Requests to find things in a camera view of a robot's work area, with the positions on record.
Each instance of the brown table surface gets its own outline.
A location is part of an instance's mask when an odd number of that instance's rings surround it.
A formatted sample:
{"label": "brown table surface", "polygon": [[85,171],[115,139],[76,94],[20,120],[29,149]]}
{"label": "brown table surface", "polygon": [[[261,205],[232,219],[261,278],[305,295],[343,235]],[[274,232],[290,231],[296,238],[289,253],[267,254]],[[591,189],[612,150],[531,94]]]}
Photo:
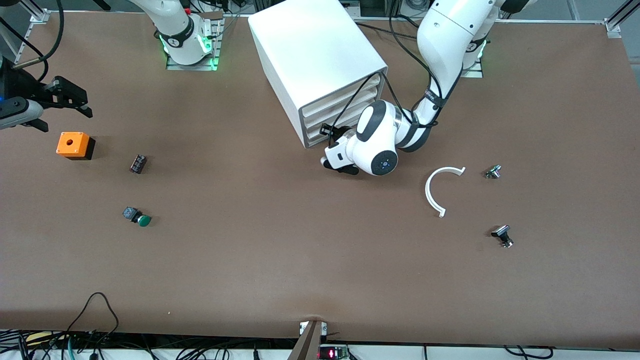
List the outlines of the brown table surface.
{"label": "brown table surface", "polygon": [[[409,106],[427,74],[364,32]],[[603,26],[496,25],[485,78],[386,177],[320,166],[246,19],[227,35],[219,71],[166,71],[145,15],[67,15],[47,80],[86,89],[95,116],[0,131],[0,328],[65,329],[103,291],[127,332],[294,337],[321,318],[350,341],[640,348],[640,96]],[[95,158],[56,155],[61,131],[94,136]],[[438,218],[424,183],[444,166],[467,171],[433,181]],[[488,235],[501,224],[511,249]],[[96,300],[74,328],[112,321]]]}

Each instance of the orange box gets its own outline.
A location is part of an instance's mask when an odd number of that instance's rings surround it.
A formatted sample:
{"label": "orange box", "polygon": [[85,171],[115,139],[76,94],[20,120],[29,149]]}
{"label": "orange box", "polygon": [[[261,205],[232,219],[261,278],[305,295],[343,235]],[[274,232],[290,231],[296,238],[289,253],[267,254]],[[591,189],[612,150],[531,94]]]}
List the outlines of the orange box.
{"label": "orange box", "polygon": [[65,131],[60,134],[56,154],[69,160],[91,160],[95,140],[85,133]]}

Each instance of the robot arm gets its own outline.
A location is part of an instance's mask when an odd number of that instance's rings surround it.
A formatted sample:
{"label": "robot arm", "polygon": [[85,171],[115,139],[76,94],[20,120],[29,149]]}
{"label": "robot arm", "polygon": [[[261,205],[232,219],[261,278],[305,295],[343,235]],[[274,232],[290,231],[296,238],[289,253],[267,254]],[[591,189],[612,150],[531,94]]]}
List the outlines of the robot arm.
{"label": "robot arm", "polygon": [[481,48],[476,45],[468,50],[472,44],[484,44],[500,8],[518,3],[521,10],[535,1],[436,1],[417,33],[420,54],[434,76],[415,110],[400,110],[383,100],[372,103],[362,112],[356,131],[339,129],[342,136],[324,150],[323,166],[349,174],[357,173],[357,169],[353,170],[357,167],[376,176],[393,171],[397,165],[396,148],[413,152],[426,142],[433,121],[460,78],[463,64],[475,61],[473,56],[477,58]]}
{"label": "robot arm", "polygon": [[206,46],[211,21],[194,13],[187,15],[179,0],[130,1],[154,22],[166,52],[176,63],[192,65],[211,52],[211,47]]}

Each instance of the semicircular white piece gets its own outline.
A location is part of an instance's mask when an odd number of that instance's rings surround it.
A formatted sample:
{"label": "semicircular white piece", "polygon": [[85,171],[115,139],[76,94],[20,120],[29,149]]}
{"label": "semicircular white piece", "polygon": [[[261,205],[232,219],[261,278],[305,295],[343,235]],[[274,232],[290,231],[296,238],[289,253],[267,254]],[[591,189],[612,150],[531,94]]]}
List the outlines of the semicircular white piece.
{"label": "semicircular white piece", "polygon": [[451,172],[453,174],[456,174],[457,176],[462,175],[463,172],[465,172],[465,167],[463,168],[454,168],[454,167],[443,167],[443,168],[439,168],[438,170],[434,171],[430,176],[429,179],[427,179],[427,183],[424,185],[424,193],[427,195],[427,201],[429,202],[429,205],[431,205],[432,208],[436,209],[436,211],[438,211],[440,213],[440,217],[444,216],[445,211],[447,211],[445,208],[441,207],[440,205],[438,205],[438,203],[436,202],[436,200],[433,200],[433,196],[431,196],[431,179],[433,179],[433,177],[436,174],[439,174],[441,172]]}

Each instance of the black cable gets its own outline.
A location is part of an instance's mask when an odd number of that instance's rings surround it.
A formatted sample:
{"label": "black cable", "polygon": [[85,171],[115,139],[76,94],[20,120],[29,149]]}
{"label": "black cable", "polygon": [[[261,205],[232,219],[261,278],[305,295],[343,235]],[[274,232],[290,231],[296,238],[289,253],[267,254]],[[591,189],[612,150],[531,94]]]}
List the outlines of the black cable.
{"label": "black cable", "polygon": [[147,352],[149,352],[149,354],[151,355],[151,358],[153,360],[160,360],[158,359],[158,357],[154,354],[153,351],[151,351],[151,348],[149,347],[149,343],[147,343],[147,339],[145,338],[144,334],[140,334],[140,336],[142,337],[142,341],[145,342],[145,346],[147,347]]}
{"label": "black cable", "polygon": [[[7,30],[11,31],[11,33],[15,37],[17,37],[21,42],[24,42],[25,45],[27,45],[29,48],[31,48],[31,50],[33,50],[36,53],[36,55],[44,56],[42,54],[42,52],[40,50],[38,50],[37,47],[35,47],[32,43],[27,41],[27,39],[25,39],[24,36],[22,36],[18,31],[16,31],[11,25],[9,25],[8,22],[4,21],[4,19],[2,17],[0,17],[0,22],[2,23],[2,25],[4,27],[7,28]],[[42,81],[42,79],[44,79],[44,77],[49,72],[49,62],[47,60],[44,60],[43,62],[44,62],[44,69],[42,70],[42,75],[40,75],[40,77],[38,78],[38,82]]]}
{"label": "black cable", "polygon": [[353,353],[351,353],[351,349],[349,348],[348,344],[345,344],[347,346],[347,354],[349,355],[349,360],[359,360],[356,355],[353,355]]}
{"label": "black cable", "polygon": [[[78,314],[78,316],[76,316],[76,318],[74,319],[74,321],[71,322],[71,324],[69,324],[69,326],[67,327],[67,330],[65,331],[66,333],[69,332],[69,330],[71,330],[71,327],[76,323],[76,321],[78,321],[78,319],[80,319],[80,317],[84,314],[84,311],[86,310],[87,306],[89,306],[89,302],[91,302],[91,299],[96,296],[96,295],[100,295],[103,299],[104,302],[107,304],[107,308],[109,309],[109,312],[111,312],[111,314],[113,315],[113,318],[116,320],[116,325],[113,327],[113,329],[107,333],[105,333],[105,335],[103,335],[98,342],[96,342],[96,346],[93,348],[93,353],[95,353],[96,350],[100,350],[100,343],[102,343],[102,341],[109,335],[113,334],[114,331],[116,331],[116,329],[118,329],[118,326],[120,325],[120,321],[118,319],[118,316],[116,315],[116,313],[113,311],[113,309],[111,308],[111,304],[109,303],[109,299],[107,299],[107,295],[96,291],[95,293],[92,293],[89,298],[86,300],[86,303],[84,304],[84,307],[82,308],[82,310],[80,311],[80,313]],[[64,360],[64,347],[62,347],[62,360]]]}
{"label": "black cable", "polygon": [[60,25],[58,27],[58,36],[56,37],[56,41],[55,43],[53,43],[53,46],[51,47],[51,50],[49,50],[48,53],[40,56],[39,58],[37,58],[35,62],[33,62],[33,60],[31,61],[27,61],[24,64],[26,65],[17,65],[17,69],[22,69],[23,67],[27,67],[27,66],[32,66],[35,65],[37,63],[41,63],[43,61],[45,61],[46,59],[50,58],[55,52],[56,50],[58,50],[58,46],[60,46],[60,41],[62,41],[62,34],[65,30],[65,11],[62,8],[62,2],[60,0],[56,0],[56,4],[58,5],[58,13],[60,15]]}
{"label": "black cable", "polygon": [[[358,24],[359,26],[362,26],[364,28],[369,28],[369,29],[373,29],[373,30],[382,31],[382,32],[388,33],[388,34],[393,34],[390,30],[383,29],[383,28],[378,28],[376,26],[371,26],[369,24],[364,24],[362,22],[356,22],[356,24]],[[407,34],[403,34],[403,33],[396,33],[396,35],[399,36],[399,37],[405,37],[405,38],[412,38],[412,39],[416,39],[417,38],[417,37],[415,37],[413,35],[407,35]]]}
{"label": "black cable", "polygon": [[29,360],[28,351],[26,349],[26,341],[22,337],[22,334],[20,333],[20,331],[18,331],[18,337],[19,337],[18,347],[20,348],[20,356],[22,357],[22,360]]}
{"label": "black cable", "polygon": [[408,116],[406,116],[406,113],[403,110],[404,108],[400,104],[400,101],[398,101],[396,93],[394,92],[394,89],[391,87],[391,83],[389,82],[389,79],[387,79],[387,76],[385,75],[384,72],[381,72],[380,74],[382,74],[382,77],[385,78],[385,82],[387,82],[387,87],[389,88],[389,92],[391,93],[391,97],[394,98],[394,102],[396,103],[396,106],[398,107],[398,109],[402,113],[402,116],[411,124],[413,121],[412,121],[412,119],[409,119]]}
{"label": "black cable", "polygon": [[375,74],[382,74],[381,72],[374,72],[373,74],[367,76],[367,78],[362,82],[362,84],[360,84],[360,87],[358,87],[358,90],[356,90],[355,93],[353,93],[353,95],[351,96],[351,98],[349,99],[349,101],[347,102],[347,105],[344,106],[344,108],[342,109],[342,111],[340,111],[340,113],[338,114],[338,117],[335,118],[335,120],[333,121],[333,124],[331,124],[331,129],[329,130],[329,136],[327,138],[327,146],[331,145],[331,135],[333,134],[333,129],[335,128],[335,125],[338,123],[338,120],[340,119],[340,117],[342,116],[342,114],[344,114],[345,111],[347,111],[347,108],[349,107],[349,105],[351,104],[351,102],[353,101],[353,99],[356,98],[356,95],[358,95],[358,92],[360,92],[362,90],[362,88],[364,87],[364,85],[371,79],[373,78],[373,75]]}
{"label": "black cable", "polygon": [[507,347],[507,345],[504,346],[504,350],[507,350],[507,352],[509,352],[509,354],[515,355],[515,356],[520,356],[520,357],[524,358],[524,360],[529,360],[529,358],[531,358],[531,359],[539,359],[539,360],[547,360],[547,359],[551,359],[554,356],[554,349],[553,348],[548,348],[549,349],[549,355],[547,355],[547,356],[536,356],[536,355],[527,354],[520,345],[516,345],[516,348],[518,348],[518,350],[520,351],[519,353],[511,351]]}
{"label": "black cable", "polygon": [[89,296],[89,298],[86,300],[86,303],[84,303],[84,307],[82,308],[82,310],[80,311],[78,316],[76,316],[74,321],[72,321],[71,324],[69,324],[69,326],[67,327],[66,332],[69,332],[69,330],[71,330],[71,327],[76,323],[76,321],[78,321],[78,319],[80,319],[80,317],[84,314],[84,311],[86,310],[87,306],[89,306],[89,302],[91,302],[91,299],[96,295],[100,295],[104,299],[104,302],[107,304],[107,308],[109,309],[109,312],[111,312],[111,314],[113,315],[113,318],[116,320],[116,325],[113,327],[113,329],[111,331],[109,331],[107,333],[107,335],[113,333],[114,331],[116,331],[116,329],[118,329],[118,326],[120,325],[120,321],[119,321],[118,316],[116,315],[116,313],[113,312],[113,309],[111,308],[111,304],[109,303],[109,299],[107,299],[107,295],[103,294],[102,292],[96,291],[95,293],[92,293]]}
{"label": "black cable", "polygon": [[[398,0],[392,0],[392,5],[391,5],[391,9],[394,8],[395,4],[397,4]],[[407,53],[409,54],[415,61],[417,61],[425,70],[427,70],[427,72],[429,73],[429,83],[427,85],[427,88],[429,88],[431,86],[431,80],[433,79],[433,81],[436,83],[436,86],[438,88],[438,92],[440,93],[440,96],[442,98],[445,97],[445,95],[442,93],[442,89],[440,88],[440,82],[438,82],[438,79],[433,75],[433,72],[431,71],[431,69],[429,69],[429,67],[422,62],[422,60],[420,60],[415,54],[413,54],[409,49],[406,48],[406,46],[404,46],[404,44],[400,41],[400,39],[398,39],[396,32],[394,31],[394,26],[391,23],[392,21],[392,15],[389,15],[389,30],[391,30],[392,35],[394,36],[394,39],[396,40],[396,42],[398,43],[398,45]]]}
{"label": "black cable", "polygon": [[189,4],[191,4],[193,6],[193,8],[198,12],[198,13],[202,13],[202,8],[199,8],[196,6],[196,4],[193,3],[193,1],[189,0]]}
{"label": "black cable", "polygon": [[400,17],[400,18],[402,18],[404,20],[407,20],[409,22],[409,24],[415,26],[416,28],[420,27],[420,25],[418,25],[417,22],[413,21],[413,19],[410,18],[409,16],[406,16],[406,15],[403,15],[403,14],[399,13],[399,14],[396,15],[396,17]]}

